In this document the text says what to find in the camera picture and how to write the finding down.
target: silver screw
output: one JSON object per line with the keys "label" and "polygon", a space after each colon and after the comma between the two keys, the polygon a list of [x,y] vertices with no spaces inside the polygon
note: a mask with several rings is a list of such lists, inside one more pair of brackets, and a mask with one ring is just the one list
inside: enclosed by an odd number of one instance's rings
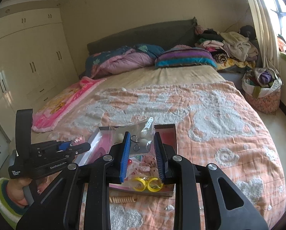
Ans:
{"label": "silver screw", "polygon": [[173,156],[173,160],[177,161],[177,162],[180,162],[182,160],[182,157],[178,156],[178,155],[175,155],[175,156]]}
{"label": "silver screw", "polygon": [[211,164],[208,164],[208,168],[210,170],[216,170],[218,167],[215,164],[211,163]]}
{"label": "silver screw", "polygon": [[112,156],[111,155],[105,155],[104,157],[103,157],[103,159],[105,160],[105,161],[111,161],[112,160]]}
{"label": "silver screw", "polygon": [[74,169],[77,168],[77,165],[76,165],[75,163],[70,163],[70,164],[68,164],[67,168],[68,168],[69,170],[74,170]]}

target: gray headboard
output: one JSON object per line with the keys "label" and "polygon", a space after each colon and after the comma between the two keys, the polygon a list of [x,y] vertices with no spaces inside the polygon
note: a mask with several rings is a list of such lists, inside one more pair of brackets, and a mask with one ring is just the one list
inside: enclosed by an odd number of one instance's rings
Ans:
{"label": "gray headboard", "polygon": [[168,50],[177,44],[194,47],[197,36],[194,27],[197,20],[194,17],[186,21],[171,21],[150,24],[128,29],[87,44],[89,54],[113,50],[121,46],[133,46],[144,43],[161,46]]}

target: beige spiral hair tie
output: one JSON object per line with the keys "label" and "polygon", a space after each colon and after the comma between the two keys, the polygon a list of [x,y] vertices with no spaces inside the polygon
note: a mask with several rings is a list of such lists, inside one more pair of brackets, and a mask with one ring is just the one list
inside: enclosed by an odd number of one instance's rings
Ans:
{"label": "beige spiral hair tie", "polygon": [[109,197],[110,203],[127,203],[127,202],[136,202],[136,198],[132,196],[117,196]]}

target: laundry basket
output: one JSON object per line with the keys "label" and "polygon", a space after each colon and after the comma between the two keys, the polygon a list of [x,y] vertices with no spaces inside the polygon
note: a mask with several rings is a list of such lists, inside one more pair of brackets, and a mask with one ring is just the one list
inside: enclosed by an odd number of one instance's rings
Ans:
{"label": "laundry basket", "polygon": [[274,78],[270,88],[262,88],[248,83],[252,71],[247,72],[242,78],[242,88],[245,91],[245,100],[256,110],[265,114],[276,114],[281,99],[282,81],[273,70],[268,70]]}

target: tile floor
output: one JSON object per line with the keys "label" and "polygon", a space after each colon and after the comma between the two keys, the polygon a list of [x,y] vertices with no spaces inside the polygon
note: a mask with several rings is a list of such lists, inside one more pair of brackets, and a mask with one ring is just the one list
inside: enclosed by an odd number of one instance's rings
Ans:
{"label": "tile floor", "polygon": [[[275,116],[266,115],[261,112],[258,112],[258,114],[272,136],[279,153],[286,178],[286,116],[280,109],[277,111]],[[0,176],[8,177],[8,163],[9,161],[7,159],[0,170]]]}

